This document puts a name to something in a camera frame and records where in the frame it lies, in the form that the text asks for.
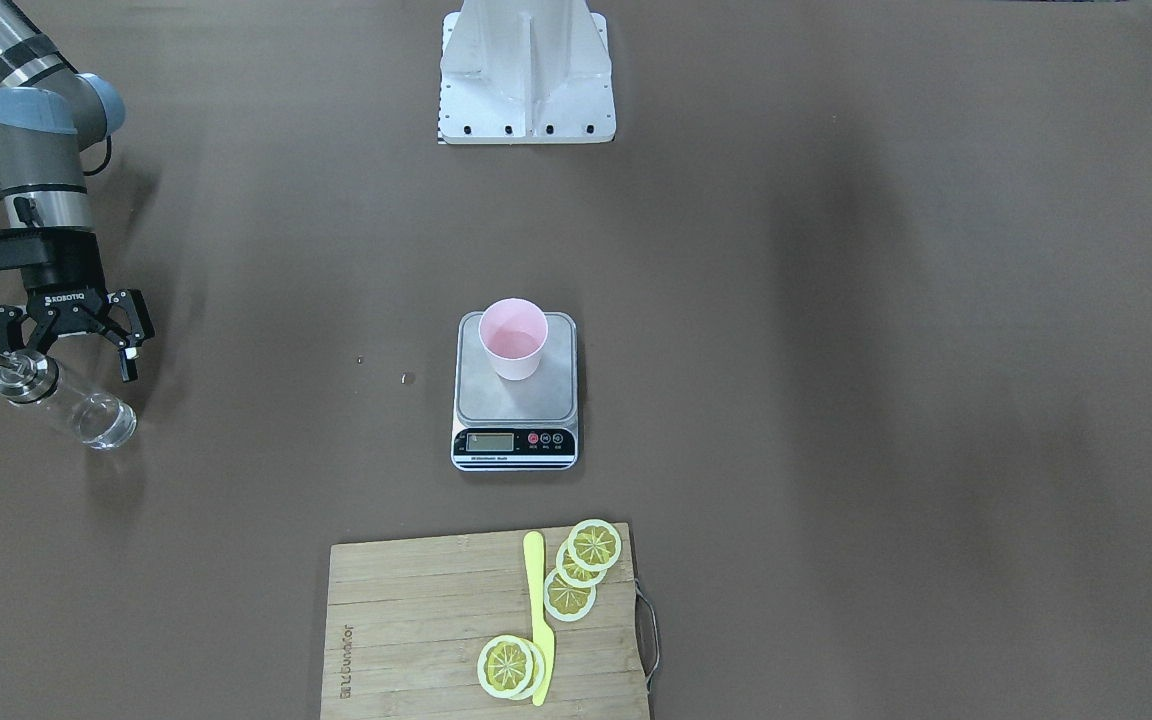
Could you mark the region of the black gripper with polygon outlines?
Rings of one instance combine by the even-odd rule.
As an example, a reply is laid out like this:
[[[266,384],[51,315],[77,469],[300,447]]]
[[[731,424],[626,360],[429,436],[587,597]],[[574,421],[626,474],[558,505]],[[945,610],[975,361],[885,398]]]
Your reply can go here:
[[[138,379],[141,347],[156,336],[141,290],[111,291],[99,241],[92,232],[26,232],[26,264],[20,268],[26,306],[0,304],[0,354],[46,355],[68,334],[100,334],[118,348],[123,382]],[[24,323],[33,323],[24,336]]]

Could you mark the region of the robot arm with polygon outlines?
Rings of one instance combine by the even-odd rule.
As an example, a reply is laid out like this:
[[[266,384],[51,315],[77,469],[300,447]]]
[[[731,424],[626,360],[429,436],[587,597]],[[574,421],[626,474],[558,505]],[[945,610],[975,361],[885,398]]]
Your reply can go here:
[[[0,305],[0,353],[47,354],[60,338],[96,334],[136,381],[154,338],[145,297],[109,290],[81,156],[123,126],[122,96],[81,73],[18,5],[0,1],[0,272],[18,272],[23,304]]]

